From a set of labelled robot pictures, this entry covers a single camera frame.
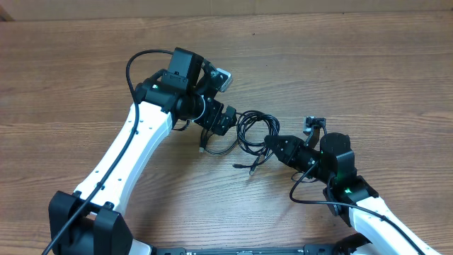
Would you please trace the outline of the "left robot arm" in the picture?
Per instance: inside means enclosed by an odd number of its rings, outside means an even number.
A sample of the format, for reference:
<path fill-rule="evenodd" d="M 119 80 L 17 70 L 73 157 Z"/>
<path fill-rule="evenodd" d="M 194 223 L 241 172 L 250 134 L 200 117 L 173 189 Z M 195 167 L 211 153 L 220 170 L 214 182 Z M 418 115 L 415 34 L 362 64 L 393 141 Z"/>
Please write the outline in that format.
<path fill-rule="evenodd" d="M 179 120 L 225 135 L 236 111 L 215 96 L 232 75 L 204 57 L 177 47 L 168 68 L 138 85 L 129 84 L 133 103 L 125 124 L 95 167 L 73 193 L 58 191 L 50 201 L 51 241 L 44 254 L 155 254 L 136 240 L 124 219 L 132 191 L 159 144 Z"/>

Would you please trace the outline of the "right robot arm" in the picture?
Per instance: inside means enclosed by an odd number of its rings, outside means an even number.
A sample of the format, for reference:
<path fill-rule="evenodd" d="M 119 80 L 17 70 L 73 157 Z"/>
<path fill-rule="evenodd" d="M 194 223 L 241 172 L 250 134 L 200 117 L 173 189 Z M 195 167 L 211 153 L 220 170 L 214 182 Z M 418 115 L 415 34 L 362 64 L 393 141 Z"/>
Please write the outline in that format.
<path fill-rule="evenodd" d="M 357 174 L 348 135 L 328 133 L 321 138 L 319 149 L 295 136 L 268 135 L 265 144 L 280 162 L 304 178 L 325 183 L 321 204 L 356 231 L 337 242 L 332 254 L 436 254 Z"/>

